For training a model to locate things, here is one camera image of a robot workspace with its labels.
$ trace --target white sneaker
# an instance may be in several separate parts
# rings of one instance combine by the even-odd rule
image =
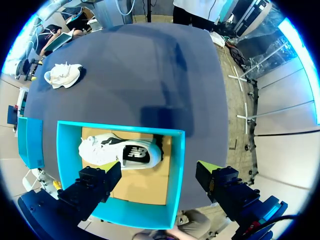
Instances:
[[[121,170],[149,169],[161,161],[161,150],[154,143],[122,139],[113,133],[82,140],[79,155],[86,162],[98,166],[119,161]]]
[[[61,86],[67,89],[76,83],[82,67],[81,64],[56,64],[51,71],[47,71],[44,74],[44,79],[51,84],[54,89],[60,88]]]

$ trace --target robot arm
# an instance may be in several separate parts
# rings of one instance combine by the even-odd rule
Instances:
[[[232,239],[270,240],[273,233],[269,230],[275,222],[296,216],[281,217],[288,204],[274,196],[261,202],[260,191],[248,187],[238,175],[231,166],[220,168],[203,161],[196,165],[195,178],[208,198],[218,202],[230,220],[239,224]]]

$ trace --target person's hand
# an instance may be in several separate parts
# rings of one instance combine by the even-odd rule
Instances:
[[[58,31],[56,31],[55,36],[58,37],[58,36],[60,36],[60,34],[61,34],[61,29],[58,29]]]
[[[172,229],[166,230],[168,234],[174,235],[179,230],[177,225],[174,225]]]

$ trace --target cardboard box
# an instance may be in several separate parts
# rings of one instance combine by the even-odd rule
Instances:
[[[105,133],[113,133],[122,139],[153,139],[153,134],[118,131],[99,128],[82,128],[82,138],[96,136]],[[166,205],[168,178],[171,158],[172,137],[164,136],[162,139],[163,160],[155,167],[140,170],[123,170],[122,178],[114,188],[110,197],[126,200],[135,203]],[[92,165],[82,159],[82,166],[92,168],[101,168],[101,166]]]

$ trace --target cable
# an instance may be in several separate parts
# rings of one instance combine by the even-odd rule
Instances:
[[[133,15],[133,17],[134,17],[135,23],[137,23],[137,19],[136,19],[136,15],[135,15],[135,10],[134,10],[134,9],[133,9],[132,15]]]
[[[227,55],[226,49],[225,49],[225,47],[222,47],[222,48],[223,48],[223,50],[224,50],[224,53],[225,53],[226,59],[228,60],[228,62],[229,62],[229,64],[230,64],[231,70],[232,70],[233,74],[236,76],[236,73],[235,73],[235,71],[234,71],[234,68],[232,67],[232,64],[231,64],[231,62],[230,62],[230,60],[229,60],[229,58],[228,58],[228,55]]]
[[[294,220],[294,219],[296,219],[296,218],[298,218],[298,215],[285,215],[285,216],[279,216],[279,217],[276,217],[276,218],[274,218],[274,219],[268,220],[268,221],[266,221],[265,223],[263,223],[263,224],[257,226],[256,228],[254,228],[254,229],[253,229],[252,231],[250,231],[249,233],[241,236],[241,237],[239,238],[239,240],[248,239],[248,238],[251,237],[253,234],[255,234],[255,233],[261,231],[262,229],[265,229],[265,228],[269,227],[270,225],[275,224],[275,223],[277,223],[277,222],[279,222],[279,221],[288,220],[288,219]]]
[[[78,8],[78,6],[74,6],[74,7],[67,7],[68,9],[72,9],[72,8]],[[82,7],[79,11],[78,14],[71,14],[71,13],[68,13],[68,12],[64,12],[64,11],[56,11],[56,13],[61,13],[61,14],[66,14],[66,15],[69,15],[69,16],[73,16],[75,18],[77,18],[78,16],[80,16],[82,14]]]
[[[143,12],[144,12],[144,18],[145,18],[145,22],[147,22],[147,15],[146,15],[146,10],[145,10],[145,0],[142,0],[142,8],[143,8]]]
[[[48,30],[52,35],[55,35],[49,28],[45,28],[44,30]]]
[[[128,13],[124,14],[120,9],[119,0],[115,0],[116,8],[118,9],[119,13],[122,16],[128,16],[132,12],[132,10],[134,9],[134,6],[135,6],[135,2],[136,2],[136,0],[133,0],[132,7],[131,7],[130,11]]]
[[[152,6],[152,7],[155,7],[156,5],[157,5],[157,2],[158,2],[158,0],[155,0],[155,3],[152,5],[152,3],[150,3],[150,5]]]
[[[217,0],[214,0],[214,3],[212,4],[212,7],[210,8],[209,16],[208,16],[208,19],[207,19],[207,20],[209,20],[209,18],[210,18],[211,10],[212,10],[212,8],[214,7],[214,5],[216,4],[216,1],[217,1]]]

